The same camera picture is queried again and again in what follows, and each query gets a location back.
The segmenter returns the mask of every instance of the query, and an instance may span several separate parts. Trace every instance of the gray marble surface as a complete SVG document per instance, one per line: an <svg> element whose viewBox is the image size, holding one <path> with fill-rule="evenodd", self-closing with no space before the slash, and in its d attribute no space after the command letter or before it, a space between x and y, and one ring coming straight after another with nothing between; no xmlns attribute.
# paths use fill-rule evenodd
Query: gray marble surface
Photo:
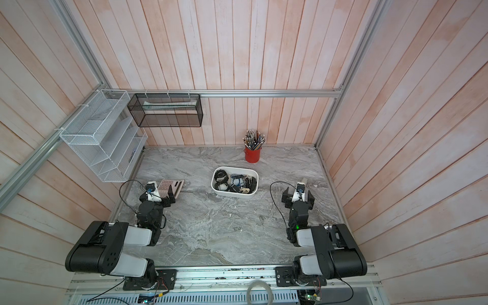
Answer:
<svg viewBox="0 0 488 305"><path fill-rule="evenodd" d="M254 169L259 174L253 199L217 196L210 187L219 166ZM283 264L313 249L294 247L286 239L286 226L271 201L269 185L285 181L293 185L307 178L307 189L315 197L309 225L339 223L330 187L313 147L263 147L255 164L245 161L240 147L182 147L146 149L136 179L142 183L162 179L184 179L176 203L164 209L166 228L154 247L126 246L124 252L151 258L156 266ZM281 203L287 185L275 183L273 198L288 222L289 209ZM137 207L141 186L134 183L127 202ZM136 223L126 206L119 221Z"/></svg>

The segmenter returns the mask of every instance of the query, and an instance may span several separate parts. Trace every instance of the black cable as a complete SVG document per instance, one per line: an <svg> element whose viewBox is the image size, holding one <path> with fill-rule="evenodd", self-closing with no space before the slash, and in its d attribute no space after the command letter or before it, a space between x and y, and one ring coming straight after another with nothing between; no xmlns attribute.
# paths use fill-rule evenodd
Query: black cable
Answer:
<svg viewBox="0 0 488 305"><path fill-rule="evenodd" d="M126 205L128 208L130 208L130 209L132 210L132 212L134 212L134 214L137 214L137 211L136 211L136 210L134 210L134 208L133 208L133 207L131 207L130 205L128 205L128 204L127 204L127 202L125 202L125 200L122 198L122 194L121 194L121 189L122 189L122 187L124 186L124 184L126 184L126 183L127 183L127 182L129 182L129 181L135 181L135 182L139 183L140 185L142 185L142 188L144 188L144 184L142 184L140 181L137 181L137 180L135 180L135 179L130 179L130 180L127 180L126 182L122 183L122 185L121 185L121 186L120 186L120 188L119 188L119 197L121 198L122 202L123 202L123 203L124 203L124 204L125 204L125 205Z"/></svg>
<svg viewBox="0 0 488 305"><path fill-rule="evenodd" d="M274 202L274 199L273 199L273 193L271 193L271 186L272 186L273 184L275 184L275 183L285 183L285 184L287 184L287 185L291 185L291 184L289 184L288 182L284 182L284 181L275 181L275 182L273 182L272 184L270 184L270 185L269 185L269 194L271 195L271 200L273 201L273 204L275 205L275 207L276 207L276 209L278 210L278 212L281 214L281 218L283 218L283 222L285 223L285 226L287 226L286 221L285 221L285 217L283 216L283 213L280 211L280 209L278 208L278 206L277 206L277 205L276 205L276 203Z"/></svg>
<svg viewBox="0 0 488 305"><path fill-rule="evenodd" d="M112 298L112 297L103 297L103 298L98 298L98 299L91 299L91 300L88 300L86 302L91 302L91 301L96 301L96 300L103 300L103 299L114 299L114 300L119 300L123 303L126 303L127 305L130 305L129 303L127 303L126 301L122 300L122 299L118 299L118 298Z"/></svg>
<svg viewBox="0 0 488 305"><path fill-rule="evenodd" d="M349 286L349 288L351 288L351 296L349 297L349 299L347 300L344 300L344 301L339 301L339 302L327 302L327 303L316 303L315 305L326 305L326 304L339 304L339 303L345 303L349 300L352 299L352 297L354 297L354 289L352 289L351 285L349 285L348 282L344 281L343 279L339 278L338 280L340 280L341 282L343 282L344 284L346 284L347 286Z"/></svg>
<svg viewBox="0 0 488 305"><path fill-rule="evenodd" d="M162 216L164 217L164 225L161 227L161 229L164 229L166 227L166 216L164 214L162 214Z"/></svg>
<svg viewBox="0 0 488 305"><path fill-rule="evenodd" d="M98 296L91 298L91 299L90 299L90 300L88 300L87 302L91 302L91 301L93 301L94 299L96 299L97 297L101 296L102 294L104 294L104 293L107 293L107 292L111 291L112 289L114 289L114 288L115 288L115 287L117 287L118 285L122 284L122 283L124 282L124 280L125 280L125 278L122 280L122 282L120 282L120 283L118 283L117 285L113 286L112 288L110 288L110 289L108 289L108 290L106 290L106 291L102 292L102 293L101 293L101 294L99 294Z"/></svg>

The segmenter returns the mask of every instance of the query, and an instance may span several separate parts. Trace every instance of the red cup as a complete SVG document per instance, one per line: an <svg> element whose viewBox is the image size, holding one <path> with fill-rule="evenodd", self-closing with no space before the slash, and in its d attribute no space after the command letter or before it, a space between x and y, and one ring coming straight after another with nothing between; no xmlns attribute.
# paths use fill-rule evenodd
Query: red cup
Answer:
<svg viewBox="0 0 488 305"><path fill-rule="evenodd" d="M249 163L256 163L259 161L259 156L261 155L261 149L250 150L249 148L244 148L245 160Z"/></svg>

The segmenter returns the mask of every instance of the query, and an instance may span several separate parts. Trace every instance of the wooden wall panel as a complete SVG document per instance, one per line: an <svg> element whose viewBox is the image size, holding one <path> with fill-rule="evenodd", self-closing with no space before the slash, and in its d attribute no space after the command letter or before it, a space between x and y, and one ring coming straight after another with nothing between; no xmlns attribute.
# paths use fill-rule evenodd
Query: wooden wall panel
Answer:
<svg viewBox="0 0 488 305"><path fill-rule="evenodd" d="M320 150L392 304L483 304L488 1L401 6L389 7Z"/></svg>
<svg viewBox="0 0 488 305"><path fill-rule="evenodd" d="M127 7L118 8L121 16L130 13ZM134 33L133 24L124 26ZM140 45L130 48L141 51ZM0 55L4 183L98 81L49 0L1 2ZM154 81L150 75L146 80ZM108 219L118 197L118 187L100 182L67 145L54 152L0 215L4 300L60 303L72 277L64 268L67 253L92 221Z"/></svg>
<svg viewBox="0 0 488 305"><path fill-rule="evenodd" d="M114 88L331 89L377 0L122 2L67 0ZM332 102L203 99L202 127L147 128L148 144L239 144L247 129L269 144L315 143Z"/></svg>

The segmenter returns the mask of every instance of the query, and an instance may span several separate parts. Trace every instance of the white wire rack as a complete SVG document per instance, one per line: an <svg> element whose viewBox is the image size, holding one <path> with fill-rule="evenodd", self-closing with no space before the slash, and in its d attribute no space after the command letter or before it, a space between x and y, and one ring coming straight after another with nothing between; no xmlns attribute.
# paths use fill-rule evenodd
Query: white wire rack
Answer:
<svg viewBox="0 0 488 305"><path fill-rule="evenodd" d="M61 138L103 182L125 182L147 139L119 120L129 102L125 90L101 90L61 132Z"/></svg>

